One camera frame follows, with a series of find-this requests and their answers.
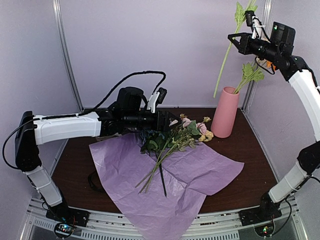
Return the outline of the fuzzy green orange flower stem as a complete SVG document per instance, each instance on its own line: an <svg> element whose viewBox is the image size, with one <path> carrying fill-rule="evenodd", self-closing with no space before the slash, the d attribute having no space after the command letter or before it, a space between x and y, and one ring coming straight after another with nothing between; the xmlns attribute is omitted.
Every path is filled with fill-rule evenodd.
<svg viewBox="0 0 320 240"><path fill-rule="evenodd" d="M266 72L271 75L275 74L276 67L273 65L272 62L268 60L260 60L258 57L256 57L255 59L257 61L258 66L262 68L263 73Z"/></svg>

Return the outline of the peach blossom fuzzy stem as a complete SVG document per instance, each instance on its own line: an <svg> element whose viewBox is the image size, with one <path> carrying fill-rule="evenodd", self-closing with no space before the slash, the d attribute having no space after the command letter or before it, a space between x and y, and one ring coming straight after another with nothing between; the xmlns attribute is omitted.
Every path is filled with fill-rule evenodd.
<svg viewBox="0 0 320 240"><path fill-rule="evenodd" d="M242 88L244 88L250 82L259 82L265 78L263 70L258 66L256 59L252 62L243 64L242 66L242 78L233 94L238 94Z"/></svg>

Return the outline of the white blossom fuzzy stem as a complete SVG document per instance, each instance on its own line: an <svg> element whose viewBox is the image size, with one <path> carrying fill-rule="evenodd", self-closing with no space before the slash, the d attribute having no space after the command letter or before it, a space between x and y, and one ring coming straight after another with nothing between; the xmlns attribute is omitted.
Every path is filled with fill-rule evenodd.
<svg viewBox="0 0 320 240"><path fill-rule="evenodd" d="M235 28L235 31L234 31L235 34L240 32L240 29L241 29L242 25L246 21L245 11L254 11L255 12L257 10L258 5L256 4L256 2L257 2L256 0L249 0L245 7L243 7L239 2L236 3L236 10L235 10L235 13L234 13L234 21L236 23L236 28ZM213 92L213 98L215 98L216 95L217 95L218 87L219 87L219 84L220 84L220 80L221 80L221 77L222 77L222 73L224 71L224 67L225 67L226 61L228 59L228 55L230 53L231 46L232 46L232 43L230 42L229 45L228 45L228 48L227 48L227 50L225 52L225 55L224 55L224 58L223 58L223 61L222 61L221 67L220 67L218 78L217 78L217 81L216 81L216 84L215 84L215 89L214 89L214 92Z"/></svg>

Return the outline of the purple tissue paper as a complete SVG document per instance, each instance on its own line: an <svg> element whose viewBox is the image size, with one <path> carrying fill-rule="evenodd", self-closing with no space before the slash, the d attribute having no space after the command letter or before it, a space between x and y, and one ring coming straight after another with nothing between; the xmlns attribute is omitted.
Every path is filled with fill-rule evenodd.
<svg viewBox="0 0 320 240"><path fill-rule="evenodd" d="M203 143L176 151L162 163L165 197L159 172L147 193L139 193L143 184L136 187L156 163L153 156L141 153L136 134L99 141L89 149L104 190L128 219L180 215L193 219L205 198L225 188L244 167Z"/></svg>

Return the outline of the black printed ribbon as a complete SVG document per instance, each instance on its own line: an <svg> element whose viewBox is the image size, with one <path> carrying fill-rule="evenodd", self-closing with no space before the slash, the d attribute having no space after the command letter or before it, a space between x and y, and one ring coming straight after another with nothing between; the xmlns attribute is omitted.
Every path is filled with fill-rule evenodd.
<svg viewBox="0 0 320 240"><path fill-rule="evenodd" d="M98 177L98 172L96 170L94 170L92 173L90 173L87 177L88 180L88 184L90 186L90 188L95 191L95 192L99 192L102 194L106 194L107 192L105 191L105 189L103 187L98 187L94 182L93 182L93 177L97 176Z"/></svg>

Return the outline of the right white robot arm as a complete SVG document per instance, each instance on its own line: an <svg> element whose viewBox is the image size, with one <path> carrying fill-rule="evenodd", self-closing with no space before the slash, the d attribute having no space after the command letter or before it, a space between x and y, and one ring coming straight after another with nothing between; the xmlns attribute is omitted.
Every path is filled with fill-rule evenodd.
<svg viewBox="0 0 320 240"><path fill-rule="evenodd" d="M279 203L291 192L311 177L320 167L320 91L313 71L304 59L292 54L296 31L288 26L276 24L270 41L252 38L250 33L234 33L228 39L243 55L256 55L261 60L271 62L280 70L284 79L299 96L312 124L315 143L302 149L294 167L266 192L256 210L259 220L268 220L276 211Z"/></svg>

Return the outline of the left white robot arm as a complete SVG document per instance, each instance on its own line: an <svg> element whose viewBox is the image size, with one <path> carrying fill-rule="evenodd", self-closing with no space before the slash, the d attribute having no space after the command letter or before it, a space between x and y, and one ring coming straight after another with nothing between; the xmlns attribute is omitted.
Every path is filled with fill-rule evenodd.
<svg viewBox="0 0 320 240"><path fill-rule="evenodd" d="M39 145L80 137L106 137L121 134L125 129L150 129L167 132L181 120L169 111L107 109L90 113L43 116L31 111L23 114L15 137L15 163L27 175L61 222L72 218L62 192L55 185L39 157Z"/></svg>

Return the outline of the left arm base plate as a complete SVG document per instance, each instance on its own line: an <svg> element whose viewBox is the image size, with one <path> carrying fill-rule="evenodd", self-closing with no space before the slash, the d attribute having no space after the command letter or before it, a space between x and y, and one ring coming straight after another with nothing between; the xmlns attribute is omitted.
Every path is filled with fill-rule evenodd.
<svg viewBox="0 0 320 240"><path fill-rule="evenodd" d="M68 206L54 206L49 207L45 216L48 219L68 225L86 227L90 213L86 210L70 208Z"/></svg>

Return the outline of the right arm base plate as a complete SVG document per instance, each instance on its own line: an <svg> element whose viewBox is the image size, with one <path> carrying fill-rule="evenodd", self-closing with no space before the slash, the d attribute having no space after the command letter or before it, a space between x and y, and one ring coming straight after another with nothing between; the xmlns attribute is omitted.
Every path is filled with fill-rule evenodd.
<svg viewBox="0 0 320 240"><path fill-rule="evenodd" d="M238 214L243 227L270 221L272 218L282 216L281 210L277 207L263 208L261 206L241 210Z"/></svg>

